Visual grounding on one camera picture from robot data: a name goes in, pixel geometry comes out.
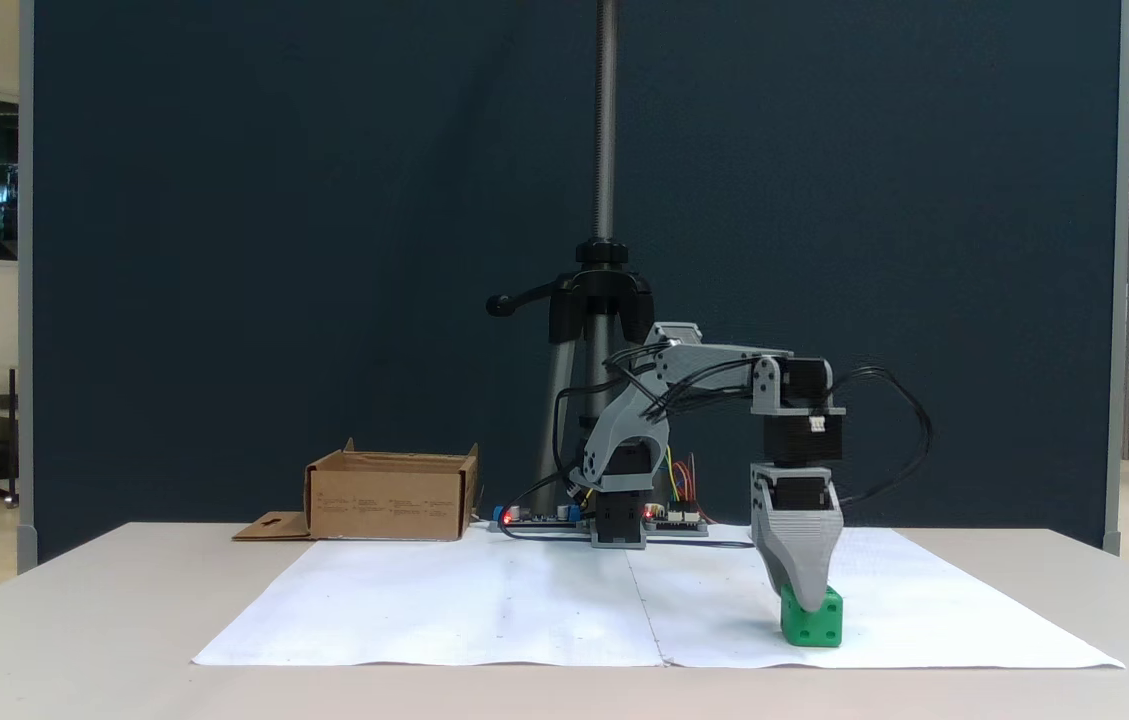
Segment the grey wide fixed gripper finger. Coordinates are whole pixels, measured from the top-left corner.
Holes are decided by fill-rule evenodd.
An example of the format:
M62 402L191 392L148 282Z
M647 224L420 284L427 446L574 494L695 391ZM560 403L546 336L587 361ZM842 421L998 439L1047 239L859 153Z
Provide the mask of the grey wide fixed gripper finger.
M787 588L802 611L821 611L830 564L843 528L839 511L753 513L753 544L774 592Z

